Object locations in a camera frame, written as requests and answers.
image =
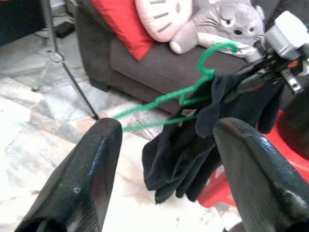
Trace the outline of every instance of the sofa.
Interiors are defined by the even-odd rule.
[[[196,66],[205,48],[197,46],[177,55],[168,43],[155,43],[146,56],[137,61],[89,0],[77,0],[77,3],[75,24],[78,43],[91,85],[104,91],[113,87],[143,102],[152,102],[162,94],[191,86],[202,77]],[[266,30],[285,10],[303,22],[309,22],[309,0],[252,0],[252,3],[264,9]],[[215,53],[207,59],[206,66],[215,69],[216,73],[227,74],[234,73],[245,64],[241,58]],[[289,91],[285,91],[285,95],[286,99],[291,96]],[[165,102],[160,108],[174,113],[178,100]]]

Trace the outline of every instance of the white plastic part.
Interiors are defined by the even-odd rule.
[[[266,32],[265,39],[281,57],[294,60],[300,56],[296,49],[309,43],[309,34],[299,18],[285,11],[275,19],[275,25]]]

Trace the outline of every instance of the metal stand leg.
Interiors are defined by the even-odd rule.
[[[81,97],[81,100],[84,101],[84,103],[88,106],[90,112],[93,115],[93,118],[95,120],[98,120],[99,117],[98,117],[97,113],[92,108],[91,104],[87,100],[86,96],[84,95],[81,88],[78,86],[77,82],[75,81],[73,75],[71,74],[68,67],[66,66],[66,64],[64,62],[63,55],[60,54],[59,51],[58,51],[58,46],[57,46],[57,42],[56,42],[56,36],[55,36],[55,30],[54,30],[54,24],[53,24],[53,18],[52,18],[49,0],[41,0],[41,3],[42,3],[46,27],[48,29],[48,34],[49,34],[49,38],[50,38],[51,46],[52,46],[52,51],[50,51],[49,58],[51,59],[51,61],[53,63],[58,63],[63,67],[64,71],[66,72],[66,74],[67,74],[67,76],[70,80],[70,84],[72,85],[74,90],[78,93],[78,95]],[[46,73],[47,73],[49,67],[50,67],[50,65],[46,64],[46,67],[41,74],[41,77],[39,79],[39,82],[37,83],[37,86],[32,88],[33,91],[37,91],[39,89],[40,85],[42,84],[42,80],[46,76]]]
[[[47,74],[48,70],[50,69],[50,67],[52,66],[52,64],[53,64],[53,62],[51,60],[46,62],[46,64],[44,65],[44,69],[41,72],[40,78],[38,79],[38,81],[36,83],[36,86],[32,87],[32,91],[36,92],[42,86],[43,80],[46,77],[46,74]]]

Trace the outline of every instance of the red plastic object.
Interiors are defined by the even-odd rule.
[[[283,112],[278,114],[277,122],[280,120]],[[277,122],[270,134],[264,135],[277,150],[289,161],[289,163],[303,176],[303,178],[309,183],[309,160],[303,158],[299,154],[295,153],[280,137],[277,127]],[[216,205],[219,202],[225,202],[227,204],[236,206],[231,190],[228,185],[225,172],[221,172],[217,169],[212,173],[210,180],[204,187],[203,191],[198,197],[198,202],[203,207],[209,208]]]

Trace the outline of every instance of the tiled floor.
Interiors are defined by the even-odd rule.
[[[92,87],[84,73],[76,34],[59,40],[70,70],[100,117],[112,117],[139,104],[112,89]],[[60,66],[53,66],[38,92],[32,92],[48,58],[34,35],[0,48],[0,232],[12,232],[54,168],[94,123]],[[161,111],[139,112],[123,125],[163,120]],[[154,203],[142,175],[141,150],[161,128],[124,133],[110,207],[103,231],[222,231],[239,221],[226,205],[206,209],[186,198]]]

